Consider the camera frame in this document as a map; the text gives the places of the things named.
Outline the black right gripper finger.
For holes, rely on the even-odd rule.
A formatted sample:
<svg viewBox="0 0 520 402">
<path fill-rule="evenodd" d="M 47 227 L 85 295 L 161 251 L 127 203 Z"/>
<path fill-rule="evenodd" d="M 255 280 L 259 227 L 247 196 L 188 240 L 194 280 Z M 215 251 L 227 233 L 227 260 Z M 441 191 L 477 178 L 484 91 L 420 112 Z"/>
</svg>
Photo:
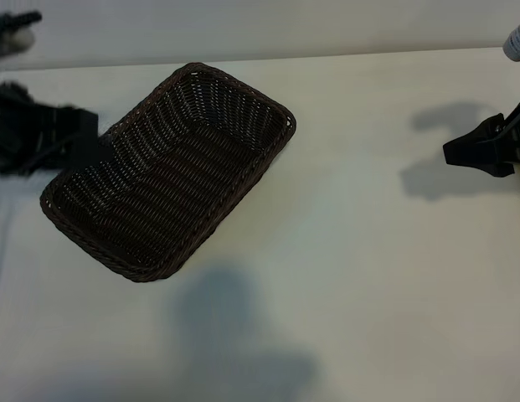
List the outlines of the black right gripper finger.
<svg viewBox="0 0 520 402">
<path fill-rule="evenodd" d="M 475 168 L 493 177 L 507 177 L 515 173 L 509 162 L 498 156 L 495 138 L 505 118 L 502 113 L 484 120 L 476 129 L 443 146 L 445 162 L 451 166 Z"/>
</svg>

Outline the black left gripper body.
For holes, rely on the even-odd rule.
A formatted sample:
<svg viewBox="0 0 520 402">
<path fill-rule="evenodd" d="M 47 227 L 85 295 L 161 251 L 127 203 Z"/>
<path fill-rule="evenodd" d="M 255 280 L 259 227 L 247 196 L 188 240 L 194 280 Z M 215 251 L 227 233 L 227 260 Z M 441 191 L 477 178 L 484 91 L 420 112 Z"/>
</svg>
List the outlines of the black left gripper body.
<svg viewBox="0 0 520 402">
<path fill-rule="evenodd" d="M 71 166 L 81 127 L 82 110 L 38 103 L 13 81 L 0 84 L 0 174 Z"/>
</svg>

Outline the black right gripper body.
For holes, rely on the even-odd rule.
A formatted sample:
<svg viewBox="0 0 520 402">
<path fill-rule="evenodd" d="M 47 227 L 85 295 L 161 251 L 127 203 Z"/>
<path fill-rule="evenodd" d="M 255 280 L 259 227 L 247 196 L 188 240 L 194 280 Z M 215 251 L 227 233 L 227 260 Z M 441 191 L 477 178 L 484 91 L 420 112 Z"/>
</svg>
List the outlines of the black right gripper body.
<svg viewBox="0 0 520 402">
<path fill-rule="evenodd" d="M 495 140 L 499 162 L 520 164 L 520 103 L 505 119 Z"/>
</svg>

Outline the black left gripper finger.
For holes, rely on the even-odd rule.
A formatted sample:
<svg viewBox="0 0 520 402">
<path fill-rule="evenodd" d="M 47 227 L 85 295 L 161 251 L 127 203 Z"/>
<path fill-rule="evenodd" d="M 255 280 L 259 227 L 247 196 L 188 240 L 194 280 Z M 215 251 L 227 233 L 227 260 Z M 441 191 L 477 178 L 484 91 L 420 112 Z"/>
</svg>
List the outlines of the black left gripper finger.
<svg viewBox="0 0 520 402">
<path fill-rule="evenodd" d="M 76 110 L 78 127 L 72 136 L 69 168 L 86 168 L 112 159 L 112 145 L 100 141 L 99 118 L 86 110 Z"/>
</svg>

